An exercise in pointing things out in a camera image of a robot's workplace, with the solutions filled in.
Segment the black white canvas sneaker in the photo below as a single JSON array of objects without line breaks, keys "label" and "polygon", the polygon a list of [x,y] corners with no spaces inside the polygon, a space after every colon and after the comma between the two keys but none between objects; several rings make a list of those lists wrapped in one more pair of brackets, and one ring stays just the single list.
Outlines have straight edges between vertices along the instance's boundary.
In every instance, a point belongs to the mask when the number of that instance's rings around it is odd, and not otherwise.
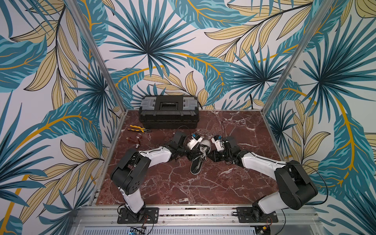
[{"label": "black white canvas sneaker", "polygon": [[[201,143],[198,144],[198,146],[200,144],[207,144],[211,146],[211,142],[209,140],[203,140]],[[198,175],[200,173],[203,163],[205,161],[205,160],[200,159],[199,157],[200,152],[199,152],[198,146],[193,151],[193,159],[192,159],[192,164],[190,168],[191,174],[193,175]]]}]

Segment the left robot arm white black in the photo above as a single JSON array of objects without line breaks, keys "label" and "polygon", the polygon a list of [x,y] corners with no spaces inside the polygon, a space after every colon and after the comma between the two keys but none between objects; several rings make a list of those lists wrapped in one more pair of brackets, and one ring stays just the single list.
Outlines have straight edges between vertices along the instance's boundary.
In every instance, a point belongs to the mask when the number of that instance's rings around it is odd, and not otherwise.
[{"label": "left robot arm white black", "polygon": [[142,199],[140,186],[145,181],[149,168],[170,162],[180,156],[188,156],[203,141],[198,134],[192,134],[191,140],[184,144],[186,134],[177,131],[165,145],[152,150],[128,150],[119,161],[111,175],[112,182],[119,189],[125,200],[125,207],[133,214],[143,214],[145,203]]}]

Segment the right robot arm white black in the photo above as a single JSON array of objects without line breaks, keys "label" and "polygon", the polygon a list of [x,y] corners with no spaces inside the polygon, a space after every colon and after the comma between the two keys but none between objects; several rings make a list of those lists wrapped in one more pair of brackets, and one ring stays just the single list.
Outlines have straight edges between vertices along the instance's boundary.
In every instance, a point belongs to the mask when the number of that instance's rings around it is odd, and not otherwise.
[{"label": "right robot arm white black", "polygon": [[254,152],[241,150],[231,136],[214,136],[211,142],[216,147],[216,150],[209,154],[214,162],[230,162],[260,172],[277,182],[276,193],[264,196],[253,203],[255,217],[288,208],[298,210],[318,194],[315,184],[298,161],[275,161]]}]

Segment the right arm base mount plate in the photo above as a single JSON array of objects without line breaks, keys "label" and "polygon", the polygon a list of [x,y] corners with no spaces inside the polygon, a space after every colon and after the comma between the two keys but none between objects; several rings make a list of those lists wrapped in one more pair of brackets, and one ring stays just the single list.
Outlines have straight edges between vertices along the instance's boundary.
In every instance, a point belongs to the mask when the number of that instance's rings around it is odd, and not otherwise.
[{"label": "right arm base mount plate", "polygon": [[253,207],[237,207],[232,216],[238,218],[239,223],[274,223],[279,222],[275,212],[265,214]]}]

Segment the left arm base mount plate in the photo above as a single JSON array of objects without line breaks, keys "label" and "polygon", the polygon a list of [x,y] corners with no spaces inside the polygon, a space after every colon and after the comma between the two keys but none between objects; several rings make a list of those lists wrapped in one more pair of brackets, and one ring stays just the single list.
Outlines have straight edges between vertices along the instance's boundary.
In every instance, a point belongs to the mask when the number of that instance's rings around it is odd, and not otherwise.
[{"label": "left arm base mount plate", "polygon": [[121,208],[117,224],[156,224],[159,217],[159,208],[145,208],[139,213],[133,213],[127,208]]}]

